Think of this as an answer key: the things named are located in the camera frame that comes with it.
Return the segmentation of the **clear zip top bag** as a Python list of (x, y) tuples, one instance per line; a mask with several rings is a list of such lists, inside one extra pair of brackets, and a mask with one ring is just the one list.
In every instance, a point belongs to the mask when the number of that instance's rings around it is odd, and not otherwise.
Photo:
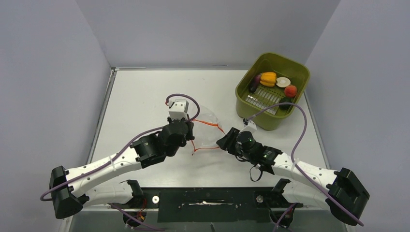
[(226, 135), (221, 122), (213, 111), (200, 105), (199, 115), (192, 121), (194, 124), (194, 140), (190, 141), (192, 146), (191, 154), (195, 155), (202, 151), (220, 149), (217, 140)]

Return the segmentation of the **yellow toy bell pepper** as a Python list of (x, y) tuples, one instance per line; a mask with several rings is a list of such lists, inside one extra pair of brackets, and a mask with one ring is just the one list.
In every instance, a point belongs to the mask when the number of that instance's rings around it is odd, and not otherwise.
[(262, 73), (260, 84), (265, 87), (274, 87), (276, 85), (277, 74), (275, 72)]

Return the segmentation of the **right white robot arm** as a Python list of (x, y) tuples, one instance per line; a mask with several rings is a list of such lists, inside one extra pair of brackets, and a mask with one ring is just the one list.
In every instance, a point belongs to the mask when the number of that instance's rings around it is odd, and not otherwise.
[(370, 195), (350, 169), (337, 171), (297, 161), (279, 149), (257, 142), (250, 131), (236, 128), (231, 128), (216, 144), (262, 173), (284, 177), (272, 192), (274, 204), (312, 205), (330, 211), (345, 224), (362, 225), (360, 217)]

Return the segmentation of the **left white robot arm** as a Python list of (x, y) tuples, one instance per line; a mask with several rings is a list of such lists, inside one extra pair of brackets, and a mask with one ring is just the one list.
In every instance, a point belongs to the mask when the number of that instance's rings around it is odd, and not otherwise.
[(122, 174), (138, 171), (163, 162), (176, 154), (180, 147), (194, 140), (194, 123), (168, 118), (162, 128), (143, 132), (117, 154), (78, 168), (63, 166), (51, 172), (49, 189), (55, 217), (73, 216), (83, 208), (117, 203), (139, 206), (143, 192), (136, 180), (107, 184)]

